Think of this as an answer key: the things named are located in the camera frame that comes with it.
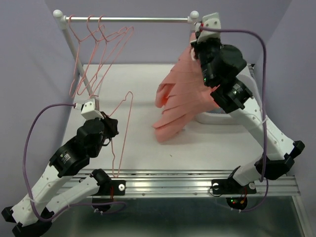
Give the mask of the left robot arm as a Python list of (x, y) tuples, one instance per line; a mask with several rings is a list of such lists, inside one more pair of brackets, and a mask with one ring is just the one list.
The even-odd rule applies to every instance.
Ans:
[(112, 180), (102, 169), (95, 169), (82, 182), (57, 194), (61, 187), (98, 157), (106, 146), (105, 140), (118, 135), (118, 121), (104, 115), (87, 120), (77, 134), (60, 147), (49, 160), (44, 173), (18, 204), (1, 212), (7, 222), (14, 223), (16, 237), (40, 237), (45, 234), (59, 214), (82, 199), (96, 193), (103, 195), (111, 189)]

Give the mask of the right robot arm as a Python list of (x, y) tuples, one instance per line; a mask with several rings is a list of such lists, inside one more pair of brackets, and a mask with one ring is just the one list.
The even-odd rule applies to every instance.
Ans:
[(286, 174), (305, 144), (293, 141), (263, 115), (252, 91), (241, 81), (239, 73), (247, 66), (241, 51), (233, 45), (222, 45), (220, 39), (190, 42), (194, 57), (199, 60), (204, 85), (213, 88), (210, 93), (215, 103), (241, 124), (263, 148), (254, 161), (238, 166), (227, 179), (212, 181), (215, 195), (256, 193), (249, 184), (262, 177), (276, 180)]

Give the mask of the coral orange skirt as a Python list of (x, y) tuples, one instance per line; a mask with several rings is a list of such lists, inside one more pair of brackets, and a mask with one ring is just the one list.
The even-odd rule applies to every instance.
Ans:
[(162, 112), (153, 128), (159, 143), (175, 137), (196, 115), (219, 108), (210, 96), (214, 89), (204, 85), (199, 61), (193, 55), (188, 45), (157, 88), (155, 106)]

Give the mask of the pink hanger of denim skirt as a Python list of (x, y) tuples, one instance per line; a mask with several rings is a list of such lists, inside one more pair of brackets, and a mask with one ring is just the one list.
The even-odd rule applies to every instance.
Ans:
[(112, 65), (122, 53), (127, 42), (130, 40), (134, 33), (133, 26), (124, 26), (112, 33), (106, 33), (106, 26), (101, 22), (103, 16), (98, 18), (96, 32), (99, 34), (99, 38), (95, 38), (95, 48), (91, 55), (91, 60), (94, 59), (97, 50), (102, 49), (99, 64), (94, 76), (90, 79), (92, 91), (95, 95), (99, 96), (99, 90), (102, 86), (104, 79), (106, 78)]

